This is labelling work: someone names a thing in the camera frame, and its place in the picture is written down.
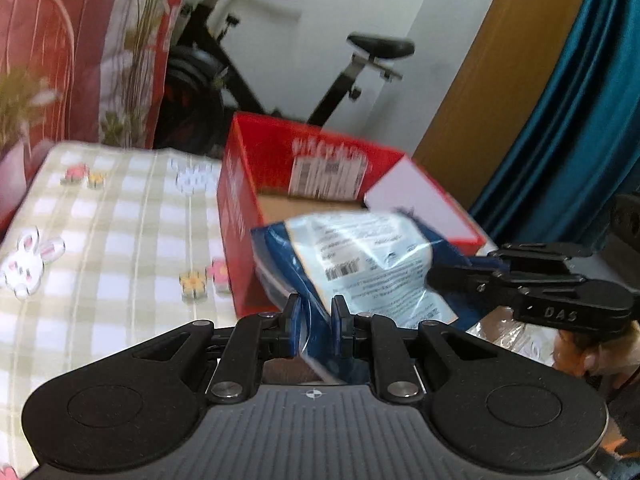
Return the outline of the person's right hand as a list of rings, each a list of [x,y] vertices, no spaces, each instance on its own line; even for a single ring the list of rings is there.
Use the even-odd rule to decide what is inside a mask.
[[[578,341],[577,334],[560,330],[553,359],[561,372],[575,377],[613,376],[614,388],[620,388],[639,368],[639,327],[633,325],[625,335],[589,348]]]

